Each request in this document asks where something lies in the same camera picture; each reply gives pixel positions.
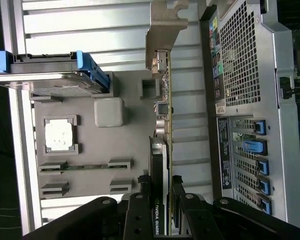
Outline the grey parts rack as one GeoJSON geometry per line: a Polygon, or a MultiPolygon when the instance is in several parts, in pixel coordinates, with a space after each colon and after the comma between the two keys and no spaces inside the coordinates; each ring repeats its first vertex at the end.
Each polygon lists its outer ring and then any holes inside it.
{"type": "Polygon", "coordinates": [[[34,103],[36,168],[41,200],[125,194],[137,189],[137,178],[149,169],[150,138],[156,126],[156,81],[146,70],[109,74],[111,93],[65,96],[34,103]],[[50,120],[72,124],[69,150],[46,147],[50,120]],[[40,172],[58,165],[130,165],[130,169],[40,172]]]}

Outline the blue expansion slot latch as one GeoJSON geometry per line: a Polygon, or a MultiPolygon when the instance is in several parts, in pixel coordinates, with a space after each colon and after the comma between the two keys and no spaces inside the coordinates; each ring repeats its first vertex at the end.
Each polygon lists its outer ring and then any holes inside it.
{"type": "Polygon", "coordinates": [[[270,196],[271,195],[270,181],[262,175],[257,175],[256,180],[257,180],[257,189],[264,195],[270,196]]]}
{"type": "Polygon", "coordinates": [[[257,193],[258,207],[268,215],[272,215],[272,201],[265,195],[257,193]]]}
{"type": "Polygon", "coordinates": [[[253,132],[256,135],[265,136],[267,134],[266,121],[264,119],[256,119],[252,121],[253,132]]]}
{"type": "Polygon", "coordinates": [[[264,158],[257,157],[255,159],[257,172],[263,176],[268,176],[269,171],[269,161],[264,158]]]}
{"type": "Polygon", "coordinates": [[[250,152],[262,156],[268,155],[267,141],[263,139],[244,140],[242,147],[245,152],[250,152]]]}

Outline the green RAM stick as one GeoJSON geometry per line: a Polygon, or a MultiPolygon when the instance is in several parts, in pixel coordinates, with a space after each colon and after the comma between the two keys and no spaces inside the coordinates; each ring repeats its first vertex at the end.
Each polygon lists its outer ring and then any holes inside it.
{"type": "Polygon", "coordinates": [[[97,164],[97,165],[56,165],[42,167],[40,172],[52,173],[52,172],[67,172],[67,171],[85,171],[85,170],[113,170],[113,169],[130,169],[128,164],[97,164]]]}

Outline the silver CPU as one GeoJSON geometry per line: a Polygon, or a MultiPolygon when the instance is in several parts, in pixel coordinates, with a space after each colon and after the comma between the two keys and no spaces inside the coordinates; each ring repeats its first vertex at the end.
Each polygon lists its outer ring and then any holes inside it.
{"type": "Polygon", "coordinates": [[[73,146],[73,125],[67,119],[52,119],[45,125],[45,146],[50,151],[68,151],[73,146]]]}

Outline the open black PC case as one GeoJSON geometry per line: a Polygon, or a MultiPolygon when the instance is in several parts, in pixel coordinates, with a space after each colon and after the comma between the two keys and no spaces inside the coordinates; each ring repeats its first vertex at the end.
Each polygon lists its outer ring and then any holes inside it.
{"type": "Polygon", "coordinates": [[[256,176],[270,181],[272,215],[300,228],[300,138],[293,35],[279,0],[203,0],[199,14],[213,194],[259,211],[256,176]],[[265,120],[256,135],[253,120],[265,120]],[[267,155],[245,140],[266,140],[267,155]],[[256,158],[268,160],[269,175],[256,158]]]}

